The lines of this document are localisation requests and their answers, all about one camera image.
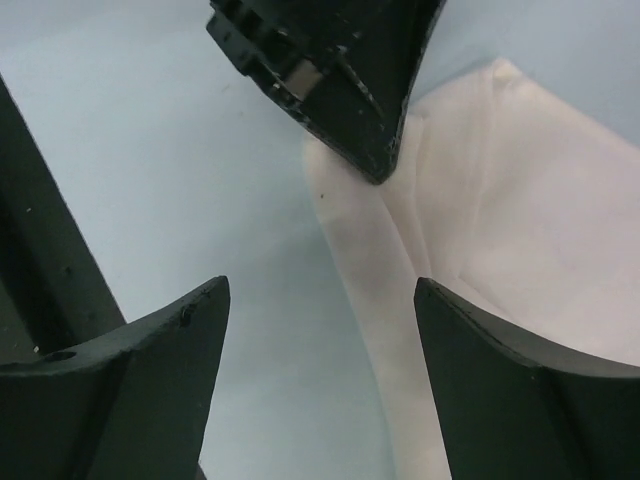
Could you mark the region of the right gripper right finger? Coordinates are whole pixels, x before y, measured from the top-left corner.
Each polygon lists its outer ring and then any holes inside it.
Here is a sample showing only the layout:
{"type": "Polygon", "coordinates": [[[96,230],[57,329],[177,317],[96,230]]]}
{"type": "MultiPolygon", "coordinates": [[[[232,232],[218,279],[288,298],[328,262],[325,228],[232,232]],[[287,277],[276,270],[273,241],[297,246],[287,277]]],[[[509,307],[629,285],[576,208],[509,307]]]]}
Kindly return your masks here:
{"type": "Polygon", "coordinates": [[[414,305],[456,479],[635,479],[639,370],[418,281],[414,305]]]}

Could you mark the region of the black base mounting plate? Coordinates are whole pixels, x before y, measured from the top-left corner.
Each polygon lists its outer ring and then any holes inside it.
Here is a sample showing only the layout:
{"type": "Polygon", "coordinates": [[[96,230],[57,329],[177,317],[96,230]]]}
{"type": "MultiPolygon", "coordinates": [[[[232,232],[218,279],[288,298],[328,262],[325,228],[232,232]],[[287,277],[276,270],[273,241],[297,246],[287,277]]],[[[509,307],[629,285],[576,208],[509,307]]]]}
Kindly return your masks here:
{"type": "Polygon", "coordinates": [[[1,94],[1,368],[126,323],[8,91],[1,94]]]}

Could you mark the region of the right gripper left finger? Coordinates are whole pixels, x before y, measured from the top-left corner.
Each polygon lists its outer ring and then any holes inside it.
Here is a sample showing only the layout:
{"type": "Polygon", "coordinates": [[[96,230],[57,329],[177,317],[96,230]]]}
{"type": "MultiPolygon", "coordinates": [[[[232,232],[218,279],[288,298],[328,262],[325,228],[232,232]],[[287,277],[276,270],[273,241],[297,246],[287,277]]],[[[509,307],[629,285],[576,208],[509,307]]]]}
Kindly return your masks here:
{"type": "Polygon", "coordinates": [[[226,277],[100,337],[1,368],[5,479],[192,479],[230,310],[226,277]]]}

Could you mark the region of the white cloth napkin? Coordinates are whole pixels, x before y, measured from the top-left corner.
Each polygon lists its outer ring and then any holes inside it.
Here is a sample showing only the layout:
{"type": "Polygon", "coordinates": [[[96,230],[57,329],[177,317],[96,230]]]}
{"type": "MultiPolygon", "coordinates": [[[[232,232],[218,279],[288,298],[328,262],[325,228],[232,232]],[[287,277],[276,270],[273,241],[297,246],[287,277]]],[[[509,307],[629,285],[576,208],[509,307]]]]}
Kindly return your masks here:
{"type": "Polygon", "coordinates": [[[551,341],[638,363],[639,150],[510,61],[415,102],[379,186],[314,137],[304,163],[397,478],[450,475],[413,306],[421,277],[551,341]]]}

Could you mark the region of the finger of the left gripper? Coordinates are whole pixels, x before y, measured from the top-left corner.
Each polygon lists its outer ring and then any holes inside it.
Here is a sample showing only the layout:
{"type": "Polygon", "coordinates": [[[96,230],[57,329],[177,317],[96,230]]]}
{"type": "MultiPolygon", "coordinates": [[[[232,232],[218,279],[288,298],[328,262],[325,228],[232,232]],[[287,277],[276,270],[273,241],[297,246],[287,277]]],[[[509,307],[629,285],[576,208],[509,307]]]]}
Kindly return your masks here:
{"type": "Polygon", "coordinates": [[[206,29],[236,70],[374,185],[396,168],[434,0],[216,0],[206,29]]]}

